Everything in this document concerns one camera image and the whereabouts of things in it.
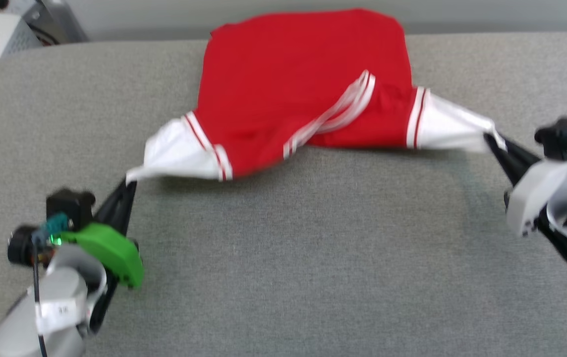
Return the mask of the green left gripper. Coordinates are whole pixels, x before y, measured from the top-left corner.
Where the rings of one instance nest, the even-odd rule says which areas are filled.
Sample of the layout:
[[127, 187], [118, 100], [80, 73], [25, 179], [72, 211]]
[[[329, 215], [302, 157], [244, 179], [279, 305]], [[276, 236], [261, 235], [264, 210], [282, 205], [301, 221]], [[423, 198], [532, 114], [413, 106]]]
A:
[[136, 181], [122, 180], [95, 213], [96, 222], [77, 232], [67, 231], [59, 235], [62, 242], [79, 245], [111, 271], [120, 284], [132, 289], [140, 289], [144, 279], [139, 250], [125, 237], [136, 188]]

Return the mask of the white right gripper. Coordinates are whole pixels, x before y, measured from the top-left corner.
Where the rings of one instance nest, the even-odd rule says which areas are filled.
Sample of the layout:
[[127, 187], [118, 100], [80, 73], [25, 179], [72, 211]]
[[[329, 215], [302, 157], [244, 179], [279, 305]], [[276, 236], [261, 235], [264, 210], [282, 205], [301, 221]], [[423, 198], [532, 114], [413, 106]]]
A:
[[508, 227], [517, 237], [531, 231], [544, 208], [549, 222], [557, 223], [567, 216], [567, 161], [541, 161], [505, 136], [498, 139], [484, 134], [483, 138], [514, 186], [506, 217]]

